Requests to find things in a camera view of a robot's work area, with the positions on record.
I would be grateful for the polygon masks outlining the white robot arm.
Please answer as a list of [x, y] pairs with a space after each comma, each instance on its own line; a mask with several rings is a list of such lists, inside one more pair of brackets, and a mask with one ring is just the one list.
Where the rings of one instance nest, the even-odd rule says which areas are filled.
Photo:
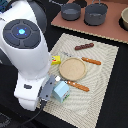
[[10, 0], [0, 14], [0, 63], [14, 65], [18, 79], [14, 96], [34, 111], [40, 99], [50, 99], [55, 78], [44, 33], [46, 14], [38, 0]]

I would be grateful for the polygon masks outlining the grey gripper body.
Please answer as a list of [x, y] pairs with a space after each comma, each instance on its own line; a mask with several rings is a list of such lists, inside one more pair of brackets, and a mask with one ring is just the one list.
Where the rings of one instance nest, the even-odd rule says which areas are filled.
[[48, 101], [50, 99], [50, 96], [52, 94], [52, 90], [55, 83], [55, 77], [53, 75], [50, 76], [49, 80], [46, 82], [45, 86], [40, 92], [39, 97], [42, 100]]

